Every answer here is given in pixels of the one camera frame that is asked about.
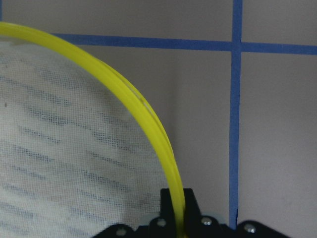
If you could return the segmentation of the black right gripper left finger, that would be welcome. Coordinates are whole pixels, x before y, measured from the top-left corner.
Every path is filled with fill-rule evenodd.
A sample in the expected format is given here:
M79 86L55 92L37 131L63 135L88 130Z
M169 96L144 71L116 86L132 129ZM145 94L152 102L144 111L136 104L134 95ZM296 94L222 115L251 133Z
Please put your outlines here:
M163 230L164 238L177 237L175 212L168 188L160 190L159 228Z

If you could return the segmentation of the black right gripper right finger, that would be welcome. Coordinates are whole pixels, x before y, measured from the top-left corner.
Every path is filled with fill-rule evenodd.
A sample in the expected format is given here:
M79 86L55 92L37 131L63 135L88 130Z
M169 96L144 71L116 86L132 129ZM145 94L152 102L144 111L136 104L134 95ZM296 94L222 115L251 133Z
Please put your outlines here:
M184 212L184 230L188 238L200 237L201 212L191 188L184 189L185 212Z

